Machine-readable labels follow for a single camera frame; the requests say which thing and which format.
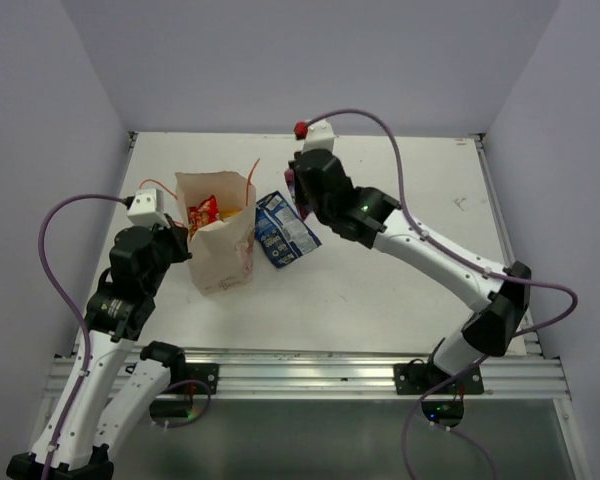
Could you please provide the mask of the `purple Fox's candy packet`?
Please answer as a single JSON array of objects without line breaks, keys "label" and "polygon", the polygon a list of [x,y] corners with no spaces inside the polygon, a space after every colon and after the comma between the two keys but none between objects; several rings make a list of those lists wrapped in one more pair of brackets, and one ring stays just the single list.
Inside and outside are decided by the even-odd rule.
[{"label": "purple Fox's candy packet", "polygon": [[307,208],[302,188],[296,183],[295,174],[292,168],[285,170],[284,178],[297,214],[299,218],[304,221],[311,213],[311,209]]}]

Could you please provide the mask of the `blue snack packet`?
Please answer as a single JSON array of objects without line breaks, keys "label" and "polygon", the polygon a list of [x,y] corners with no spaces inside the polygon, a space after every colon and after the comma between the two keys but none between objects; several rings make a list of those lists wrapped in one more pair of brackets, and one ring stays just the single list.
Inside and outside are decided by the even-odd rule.
[{"label": "blue snack packet", "polygon": [[279,191],[256,203],[255,238],[270,263],[283,268],[321,246]]}]

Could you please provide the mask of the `red snack packet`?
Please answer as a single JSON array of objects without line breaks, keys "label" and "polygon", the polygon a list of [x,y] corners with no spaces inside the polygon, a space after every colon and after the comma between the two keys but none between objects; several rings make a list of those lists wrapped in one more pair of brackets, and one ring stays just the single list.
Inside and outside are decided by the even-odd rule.
[{"label": "red snack packet", "polygon": [[219,221],[220,211],[216,197],[211,195],[198,206],[189,207],[187,209],[187,220],[190,237],[193,237],[199,229]]}]

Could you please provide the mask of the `white paper bag orange handles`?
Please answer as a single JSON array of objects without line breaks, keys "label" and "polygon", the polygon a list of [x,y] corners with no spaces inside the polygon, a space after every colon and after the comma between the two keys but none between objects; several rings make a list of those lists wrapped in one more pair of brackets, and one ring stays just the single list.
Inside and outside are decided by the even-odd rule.
[{"label": "white paper bag orange handles", "polygon": [[188,231],[187,209],[198,206],[211,195],[220,210],[241,209],[227,221],[199,229],[187,238],[191,259],[187,262],[191,280],[203,295],[230,290],[251,281],[255,242],[256,187],[252,182],[257,167],[249,172],[219,171],[175,174],[174,189],[154,179],[143,184],[157,185],[176,201],[181,220]]}]

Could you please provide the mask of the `orange yellow snack packet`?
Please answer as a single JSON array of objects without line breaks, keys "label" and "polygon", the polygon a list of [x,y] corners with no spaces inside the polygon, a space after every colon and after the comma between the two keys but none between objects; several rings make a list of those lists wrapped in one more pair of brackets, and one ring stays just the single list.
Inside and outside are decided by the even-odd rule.
[{"label": "orange yellow snack packet", "polygon": [[241,209],[234,209],[234,210],[220,210],[219,211],[219,217],[222,221],[227,221],[228,219],[231,219],[232,217],[240,214],[242,212]]}]

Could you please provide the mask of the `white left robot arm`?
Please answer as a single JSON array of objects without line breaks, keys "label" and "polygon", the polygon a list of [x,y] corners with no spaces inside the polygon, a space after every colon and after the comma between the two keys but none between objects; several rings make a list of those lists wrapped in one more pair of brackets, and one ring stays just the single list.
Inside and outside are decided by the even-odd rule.
[{"label": "white left robot arm", "polygon": [[130,430],[163,391],[188,379],[183,351],[152,342],[118,394],[111,388],[155,309],[169,268],[191,257],[187,231],[172,224],[119,232],[86,308],[86,338],[44,432],[12,457],[11,479],[110,479],[113,458]]}]

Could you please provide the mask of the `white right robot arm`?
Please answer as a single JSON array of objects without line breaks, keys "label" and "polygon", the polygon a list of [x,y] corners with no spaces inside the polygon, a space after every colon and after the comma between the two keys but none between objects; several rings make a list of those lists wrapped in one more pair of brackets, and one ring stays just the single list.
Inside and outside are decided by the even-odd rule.
[{"label": "white right robot arm", "polygon": [[531,270],[479,259],[446,238],[435,240],[423,226],[410,225],[399,202],[373,187],[356,187],[330,151],[297,152],[289,163],[297,196],[318,221],[341,238],[401,260],[459,298],[469,319],[434,349],[425,369],[431,389],[448,392],[461,371],[480,357],[503,356],[528,309]]}]

